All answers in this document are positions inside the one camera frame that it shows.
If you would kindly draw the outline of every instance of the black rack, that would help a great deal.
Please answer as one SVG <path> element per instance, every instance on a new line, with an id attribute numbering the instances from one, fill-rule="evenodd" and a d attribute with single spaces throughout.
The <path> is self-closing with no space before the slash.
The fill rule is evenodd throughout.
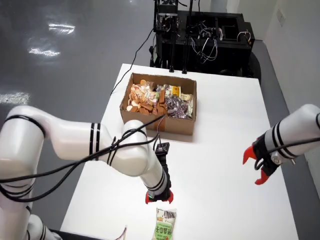
<path id="1" fill-rule="evenodd" d="M 157 26 L 159 22 L 157 2 L 159 0 L 155 0 L 153 25 L 156 32 L 156 53 L 159 59 L 154 67 L 169 68 L 170 72 L 173 72 L 174 69 L 181 70 L 184 74 L 188 70 L 208 74 L 229 73 L 226 75 L 232 75 L 230 72 L 237 75 L 237 71 L 242 71 L 242 76 L 252 75 L 248 65 L 252 57 L 255 35 L 250 22 L 245 22 L 242 14 L 192 12 L 193 0 L 190 0 L 189 11 L 178 10 L 174 16 L 175 20 L 172 21 L 173 23 L 177 21 L 177 24 L 173 24 L 168 31 L 166 28 L 161 29 Z M 210 54 L 216 40 L 218 55 L 215 61 L 200 64 L 190 40 L 190 37 L 194 38 L 196 35 L 189 26 L 203 21 L 208 27 L 215 28 L 215 35 L 205 45 L 207 54 Z M 219 28 L 224 34 L 222 40 L 220 40 Z M 250 41 L 248 41 L 249 35 L 240 34 L 238 36 L 240 32 L 249 32 Z M 198 48 L 202 48 L 206 39 L 195 39 L 194 41 Z"/>

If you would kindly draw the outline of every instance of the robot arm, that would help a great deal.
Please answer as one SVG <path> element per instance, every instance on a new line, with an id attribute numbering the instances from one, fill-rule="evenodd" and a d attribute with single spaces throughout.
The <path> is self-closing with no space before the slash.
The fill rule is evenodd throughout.
<path id="1" fill-rule="evenodd" d="M 124 125 L 122 133 L 142 125 L 140 121 L 131 120 Z M 10 183 L 4 180 L 37 173 L 45 138 L 51 140 L 59 158 L 74 161 L 113 144 L 107 128 L 100 123 L 66 121 L 31 106 L 15 107 L 9 112 L 0 132 L 0 180 L 3 189 L 21 199 L 31 197 L 34 178 Z M 146 141 L 144 127 L 120 145 Z M 140 177 L 147 188 L 146 203 L 157 200 L 172 202 L 170 176 L 163 161 L 165 155 L 160 161 L 150 144 L 127 146 L 114 153 L 95 160 L 104 161 L 125 175 Z M 31 208 L 32 203 L 13 202 L 0 193 L 0 239 L 24 239 Z"/>
<path id="2" fill-rule="evenodd" d="M 293 146 L 283 147 L 295 142 Z M 306 104 L 287 116 L 261 135 L 243 155 L 243 164 L 248 158 L 255 159 L 255 169 L 261 168 L 261 179 L 255 184 L 264 184 L 282 164 L 320 145 L 320 108 Z"/>

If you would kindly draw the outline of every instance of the green snack package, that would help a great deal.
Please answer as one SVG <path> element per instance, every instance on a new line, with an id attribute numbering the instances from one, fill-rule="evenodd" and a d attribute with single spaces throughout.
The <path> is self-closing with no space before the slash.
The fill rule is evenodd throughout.
<path id="1" fill-rule="evenodd" d="M 176 210 L 156 209 L 156 224 L 152 240 L 172 240 L 176 221 Z"/>

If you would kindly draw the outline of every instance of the snack package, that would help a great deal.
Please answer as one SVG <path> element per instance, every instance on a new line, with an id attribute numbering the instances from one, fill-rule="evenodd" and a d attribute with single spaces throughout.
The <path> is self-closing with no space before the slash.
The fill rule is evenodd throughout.
<path id="1" fill-rule="evenodd" d="M 188 117 L 192 118 L 192 112 L 194 110 L 194 96 L 192 94 L 184 94 L 181 93 L 181 100 L 187 102 L 188 104 L 188 112 L 187 115 Z"/>
<path id="2" fill-rule="evenodd" d="M 176 221 L 176 210 L 156 209 L 156 224 L 152 240 L 172 240 Z"/>
<path id="3" fill-rule="evenodd" d="M 166 98 L 166 105 L 168 108 L 167 113 L 170 117 L 180 119 L 188 118 L 188 103 L 182 101 L 181 98 L 177 97 L 176 95 Z"/>
<path id="4" fill-rule="evenodd" d="M 175 95 L 181 98 L 181 87 L 180 86 L 171 86 L 168 84 L 163 85 L 165 90 L 165 97 L 168 98 L 171 95 Z"/>
<path id="5" fill-rule="evenodd" d="M 143 103 L 153 106 L 154 99 L 157 100 L 157 93 L 153 91 L 153 84 L 153 82 L 146 80 L 141 80 L 140 84 L 133 84 L 129 95 L 130 101 L 135 101 L 137 104 Z"/>

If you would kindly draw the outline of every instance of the gray floor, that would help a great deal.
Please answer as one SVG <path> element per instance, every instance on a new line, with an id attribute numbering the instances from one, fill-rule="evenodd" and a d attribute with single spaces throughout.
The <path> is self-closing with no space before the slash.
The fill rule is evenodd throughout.
<path id="1" fill-rule="evenodd" d="M 121 64 L 131 63 L 152 19 L 151 0 L 0 0 L 0 94 L 25 93 L 29 105 L 57 117 L 99 122 Z M 151 42 L 138 54 L 137 65 L 149 65 Z M 266 46 L 256 41 L 253 52 L 261 64 L 261 89 L 273 125 L 288 109 Z M 0 121 L 13 106 L 0 104 Z M 47 141 L 38 171 L 65 163 Z M 81 170 L 34 203 L 32 212 L 50 228 L 60 229 Z M 320 239 L 320 200 L 306 160 L 300 157 L 296 167 L 286 165 L 282 171 L 299 238 Z M 37 180 L 34 193 L 44 192 L 61 177 Z"/>

